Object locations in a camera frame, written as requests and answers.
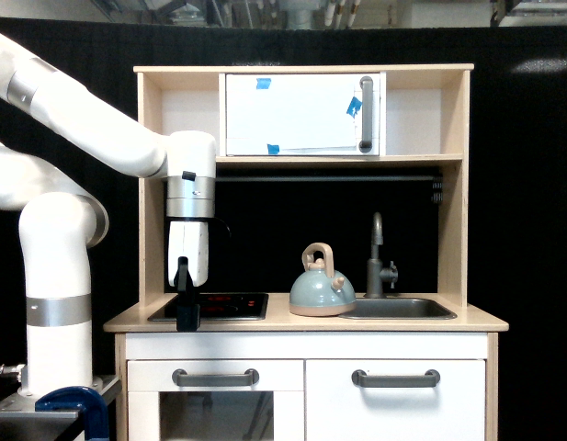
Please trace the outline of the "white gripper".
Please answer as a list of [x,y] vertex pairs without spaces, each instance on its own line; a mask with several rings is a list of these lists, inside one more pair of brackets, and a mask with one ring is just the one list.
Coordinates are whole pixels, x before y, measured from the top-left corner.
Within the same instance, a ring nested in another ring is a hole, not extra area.
[[179,332],[195,332],[199,328],[200,306],[195,287],[204,285],[208,275],[208,224],[172,220],[168,235],[167,279],[177,290],[176,329]]

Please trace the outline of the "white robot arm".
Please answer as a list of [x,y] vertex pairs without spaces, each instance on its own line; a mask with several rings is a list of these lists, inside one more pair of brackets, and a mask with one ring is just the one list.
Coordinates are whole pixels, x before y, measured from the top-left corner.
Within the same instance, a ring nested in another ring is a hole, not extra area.
[[[0,98],[122,174],[163,179],[168,281],[178,290],[207,281],[216,177],[212,135],[148,130],[1,33]],[[19,213],[28,345],[23,393],[39,398],[90,386],[87,251],[108,232],[105,208],[54,165],[0,142],[0,209]]]

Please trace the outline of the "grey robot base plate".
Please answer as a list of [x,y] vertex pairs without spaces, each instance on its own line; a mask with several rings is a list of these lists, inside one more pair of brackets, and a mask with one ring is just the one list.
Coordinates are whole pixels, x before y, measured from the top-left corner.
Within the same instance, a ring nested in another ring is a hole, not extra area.
[[[77,421],[83,415],[83,411],[77,405],[71,404],[68,407],[56,407],[50,405],[36,406],[36,403],[46,403],[48,399],[63,396],[71,397],[72,393],[79,393],[83,386],[65,387],[54,390],[39,397],[31,394],[28,390],[19,390],[0,401],[0,420],[11,419],[38,419],[38,420],[63,420]],[[86,387],[99,396],[103,403],[100,405],[101,413],[108,414],[108,406],[116,400],[122,390],[121,380],[115,375],[103,375],[94,377],[92,383]]]

